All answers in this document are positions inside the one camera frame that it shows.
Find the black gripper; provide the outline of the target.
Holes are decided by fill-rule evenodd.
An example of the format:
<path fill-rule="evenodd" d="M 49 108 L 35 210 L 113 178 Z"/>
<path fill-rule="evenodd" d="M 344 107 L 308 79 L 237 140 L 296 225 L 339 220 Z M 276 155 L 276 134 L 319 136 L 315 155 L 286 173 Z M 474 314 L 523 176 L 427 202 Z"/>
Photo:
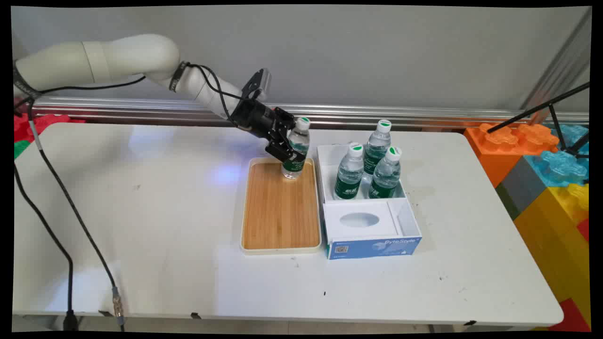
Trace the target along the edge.
<path fill-rule="evenodd" d="M 280 107 L 269 108 L 255 99 L 241 101 L 235 108 L 231 118 L 237 128 L 247 131 L 258 138 L 270 140 L 265 152 L 285 163 L 301 161 L 306 154 L 295 150 L 288 142 L 288 133 L 296 126 L 296 118 L 292 113 Z"/>

